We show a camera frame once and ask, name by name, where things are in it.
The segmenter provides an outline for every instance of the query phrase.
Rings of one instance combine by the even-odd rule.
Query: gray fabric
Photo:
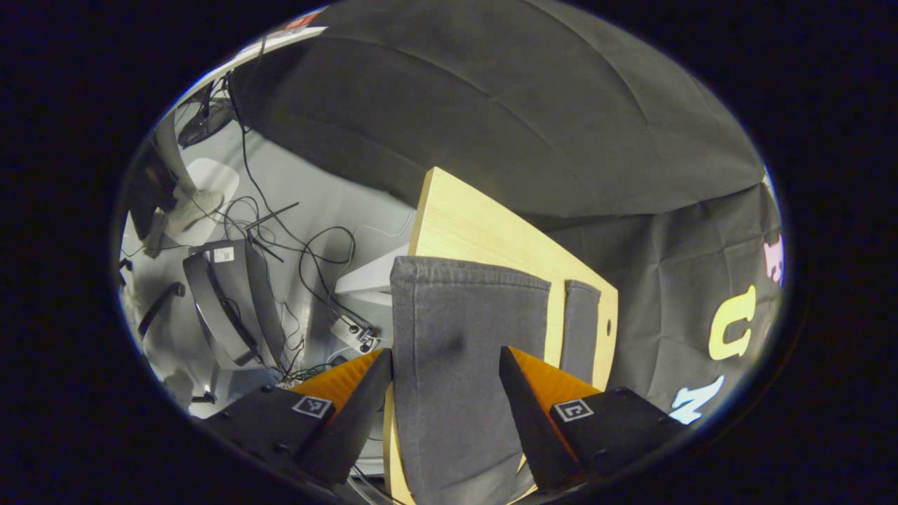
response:
[[[763,177],[708,88],[561,2],[348,0],[312,25],[234,71],[241,119],[411,206],[433,166],[552,217],[667,212]]]
[[[599,324],[598,289],[569,280],[565,283],[564,340],[561,347],[561,369],[570,375],[593,383],[595,335]]]
[[[704,420],[762,355],[782,300],[782,288],[767,274],[765,249],[782,242],[781,232],[776,203],[758,184],[674,212],[594,218],[547,235],[618,289],[608,388],[624,385],[672,412],[683,388],[725,377],[701,407]],[[747,351],[712,359],[708,342],[715,312],[749,286],[756,290],[754,316],[728,325],[724,336],[735,341],[751,330]]]
[[[499,351],[543,355],[550,283],[416,256],[396,258],[390,282],[396,422],[412,495],[426,505],[505,505],[523,452]]]

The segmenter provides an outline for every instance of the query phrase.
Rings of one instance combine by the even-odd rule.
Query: power strip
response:
[[[371,352],[380,342],[380,339],[374,336],[374,330],[356,323],[346,315],[341,316],[330,326],[330,333],[362,354]]]

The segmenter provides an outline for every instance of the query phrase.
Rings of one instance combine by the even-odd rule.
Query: white shoe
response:
[[[221,191],[194,190],[176,191],[178,204],[168,213],[168,233],[179,234],[201,218],[212,216],[225,202]]]
[[[128,327],[136,338],[138,345],[143,343],[143,337],[137,328],[140,326],[140,303],[134,296],[134,285],[125,285],[119,290],[122,312],[125,314],[125,320],[128,321]]]
[[[163,232],[168,226],[168,216],[159,208],[153,213],[153,223],[150,225],[150,233],[146,234],[144,240],[144,254],[150,258],[159,255],[159,246],[162,245]]]

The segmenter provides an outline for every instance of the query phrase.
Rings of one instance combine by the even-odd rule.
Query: yellow letter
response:
[[[731,323],[741,319],[751,321],[754,317],[754,285],[748,287],[744,295],[732,297],[720,304],[718,312],[714,314],[711,322],[711,338],[708,340],[708,352],[713,359],[729,358],[735,354],[742,356],[748,349],[748,340],[752,337],[751,330],[745,330],[742,338],[724,343],[724,330]]]

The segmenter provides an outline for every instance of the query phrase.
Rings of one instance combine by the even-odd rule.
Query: sticker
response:
[[[564,420],[564,422],[571,422],[593,415],[593,411],[583,400],[558,403],[555,405],[555,411],[561,416],[561,419]]]
[[[308,14],[304,14],[302,17],[298,17],[298,18],[292,20],[287,26],[284,27],[283,31],[295,30],[297,28],[304,28],[304,27],[308,26],[309,23],[312,22],[313,19],[315,19],[315,16],[320,14],[321,11],[323,11],[326,8],[327,8],[327,5],[323,6],[321,9],[311,11]]]
[[[293,410],[301,414],[321,419],[324,413],[328,411],[331,401],[323,398],[315,398],[314,396],[304,396],[302,400],[293,406]]]
[[[748,341],[752,338],[752,330],[745,330],[737,340],[724,343],[724,332],[732,323],[738,321],[752,321],[756,298],[754,284],[748,287],[743,295],[724,300],[711,321],[711,335],[708,338],[708,353],[711,359],[727,359],[738,354],[742,356],[748,349]]]
[[[767,277],[773,282],[783,285],[783,241],[777,237],[777,242],[772,245],[764,243],[764,261],[767,263]]]
[[[676,398],[673,399],[671,408],[676,410],[671,412],[670,416],[683,424],[690,424],[697,420],[701,417],[701,412],[696,411],[713,398],[723,384],[724,376],[720,376],[718,380],[699,389],[684,387],[677,392]]]
[[[214,251],[212,251],[212,256],[215,259],[216,263],[233,261],[233,247],[222,247],[221,249],[215,249]]]

